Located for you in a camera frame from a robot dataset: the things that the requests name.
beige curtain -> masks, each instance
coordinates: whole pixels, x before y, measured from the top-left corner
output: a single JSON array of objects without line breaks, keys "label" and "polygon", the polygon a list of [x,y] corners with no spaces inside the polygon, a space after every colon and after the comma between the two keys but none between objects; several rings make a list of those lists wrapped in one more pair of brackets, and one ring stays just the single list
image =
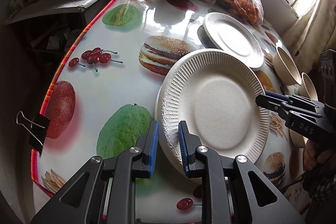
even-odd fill
[{"label": "beige curtain", "polygon": [[281,37],[300,72],[309,73],[320,54],[336,49],[336,0],[315,0]]}]

metal clip handle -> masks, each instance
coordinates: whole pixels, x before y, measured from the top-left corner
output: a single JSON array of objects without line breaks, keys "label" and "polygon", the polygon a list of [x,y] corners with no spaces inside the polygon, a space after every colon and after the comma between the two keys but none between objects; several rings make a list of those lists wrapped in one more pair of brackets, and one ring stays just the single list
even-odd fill
[{"label": "metal clip handle", "polygon": [[39,124],[37,124],[37,123],[35,123],[35,122],[33,122],[33,121],[31,121],[31,120],[29,120],[29,119],[27,119],[24,115],[23,115],[23,112],[22,111],[19,111],[18,113],[17,113],[17,115],[16,115],[16,124],[20,124],[20,125],[22,125],[39,143],[40,143],[40,145],[41,146],[43,146],[43,144],[41,143],[41,141],[23,124],[23,123],[21,123],[21,122],[18,122],[18,118],[19,118],[19,115],[22,115],[22,117],[23,117],[23,119],[25,119],[26,121],[28,121],[28,122],[30,122],[31,124],[33,124],[33,125],[35,125],[35,126],[37,126],[37,127],[40,127],[40,128],[45,128],[45,127],[43,127],[43,126],[41,126],[41,125],[39,125]]}]

white plate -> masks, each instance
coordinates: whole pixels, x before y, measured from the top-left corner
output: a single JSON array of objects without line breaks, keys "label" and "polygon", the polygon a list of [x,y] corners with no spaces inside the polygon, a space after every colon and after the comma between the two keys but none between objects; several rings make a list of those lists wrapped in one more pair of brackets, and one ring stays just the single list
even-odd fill
[{"label": "white plate", "polygon": [[246,155],[253,163],[268,136],[268,110],[255,104],[264,94],[241,61],[218,49],[187,54],[167,74],[157,103],[159,140],[165,155],[182,174],[178,125],[186,120],[189,132],[220,155]]},{"label": "white plate", "polygon": [[252,70],[259,70],[264,55],[254,35],[238,20],[222,13],[204,17],[204,29],[216,47],[242,61]]}]

screw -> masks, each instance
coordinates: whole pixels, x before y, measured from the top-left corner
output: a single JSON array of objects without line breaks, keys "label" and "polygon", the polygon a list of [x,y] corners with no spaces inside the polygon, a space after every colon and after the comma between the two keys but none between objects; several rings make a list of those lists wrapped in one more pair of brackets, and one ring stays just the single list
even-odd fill
[{"label": "screw", "polygon": [[131,147],[131,148],[129,149],[129,151],[130,151],[131,153],[139,153],[139,152],[140,152],[140,148],[137,147],[137,146],[133,146],[133,147]]},{"label": "screw", "polygon": [[94,157],[91,158],[91,162],[92,162],[93,164],[97,164],[97,163],[99,163],[100,161],[101,161],[101,158],[100,158],[99,156],[94,156]]},{"label": "screw", "polygon": [[205,153],[205,152],[208,151],[208,148],[204,145],[201,145],[201,146],[197,147],[197,150],[201,153]]},{"label": "screw", "polygon": [[243,156],[243,155],[239,155],[237,157],[237,161],[239,161],[239,162],[241,162],[243,164],[244,162],[247,162],[247,158],[245,156]]}]

shelf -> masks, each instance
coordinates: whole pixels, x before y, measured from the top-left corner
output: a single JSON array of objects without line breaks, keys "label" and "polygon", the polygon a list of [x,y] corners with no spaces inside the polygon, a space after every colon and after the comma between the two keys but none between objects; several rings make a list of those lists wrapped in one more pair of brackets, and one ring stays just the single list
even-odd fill
[{"label": "shelf", "polygon": [[82,13],[96,1],[98,0],[40,0],[21,9],[8,24],[46,15]]}]

